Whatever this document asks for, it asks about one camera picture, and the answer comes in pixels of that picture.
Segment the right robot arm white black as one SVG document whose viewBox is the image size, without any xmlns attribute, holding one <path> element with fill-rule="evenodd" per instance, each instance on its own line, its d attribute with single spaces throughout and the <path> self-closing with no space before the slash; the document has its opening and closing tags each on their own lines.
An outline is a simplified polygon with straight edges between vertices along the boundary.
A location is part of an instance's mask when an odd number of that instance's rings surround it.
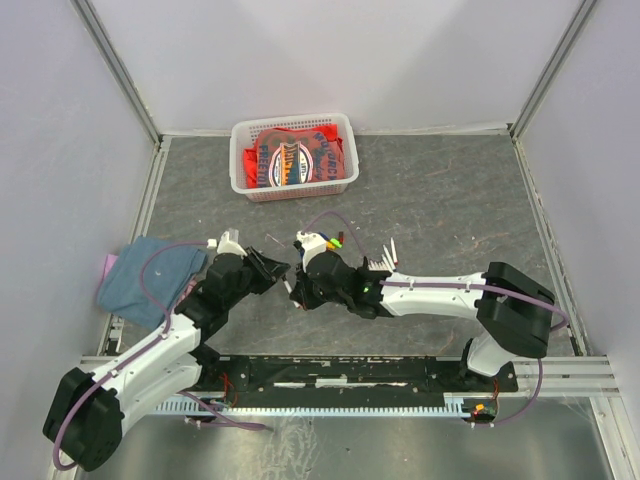
<svg viewBox="0 0 640 480">
<path fill-rule="evenodd" d="M 365 319 L 435 315 L 476 320 L 483 328 L 457 367 L 459 382 L 478 391 L 516 357 L 547 355 L 554 294 L 504 262 L 484 272 L 420 277 L 399 272 L 388 260 L 365 259 L 352 267 L 334 251 L 304 259 L 290 299 L 305 310 L 342 305 Z"/>
</svg>

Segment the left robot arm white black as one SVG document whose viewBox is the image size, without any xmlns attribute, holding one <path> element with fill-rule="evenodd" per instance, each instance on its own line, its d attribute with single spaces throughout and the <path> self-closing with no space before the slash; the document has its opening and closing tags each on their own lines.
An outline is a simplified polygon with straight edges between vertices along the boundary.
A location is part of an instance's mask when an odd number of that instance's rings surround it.
<svg viewBox="0 0 640 480">
<path fill-rule="evenodd" d="M 252 247 L 229 247 L 215 255 L 204 278 L 159 327 L 124 354 L 60 380 L 43 425 L 60 471 L 92 471 L 115 452 L 138 420 L 172 395 L 195 386 L 215 387 L 221 368 L 206 341 L 245 297 L 276 285 L 290 264 Z"/>
</svg>

